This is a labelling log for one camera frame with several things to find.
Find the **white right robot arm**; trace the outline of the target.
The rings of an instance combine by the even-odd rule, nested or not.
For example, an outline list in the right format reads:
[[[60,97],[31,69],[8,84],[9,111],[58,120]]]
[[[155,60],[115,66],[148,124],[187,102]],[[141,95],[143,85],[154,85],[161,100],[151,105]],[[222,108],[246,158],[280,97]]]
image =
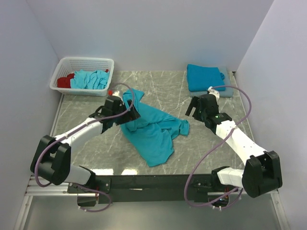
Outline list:
[[[192,97],[186,115],[203,122],[215,135],[225,140],[244,164],[242,170],[229,166],[213,170],[210,182],[205,182],[204,186],[222,191],[231,185],[243,188],[252,198],[282,187],[279,155],[257,145],[228,114],[219,112],[216,96],[205,94]]]

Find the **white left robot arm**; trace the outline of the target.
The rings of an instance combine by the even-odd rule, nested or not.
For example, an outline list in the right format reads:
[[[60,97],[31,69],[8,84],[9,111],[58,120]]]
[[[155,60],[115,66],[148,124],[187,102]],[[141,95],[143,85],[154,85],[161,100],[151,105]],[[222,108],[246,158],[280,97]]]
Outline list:
[[[96,174],[82,166],[74,166],[71,154],[79,146],[103,134],[113,125],[122,125],[140,118],[134,101],[134,98],[124,102],[120,96],[108,96],[104,105],[98,107],[85,121],[70,131],[55,137],[43,136],[30,166],[36,183],[40,187],[45,187],[46,185],[39,180],[43,178],[47,180],[48,185],[71,183],[86,193],[97,189]]]

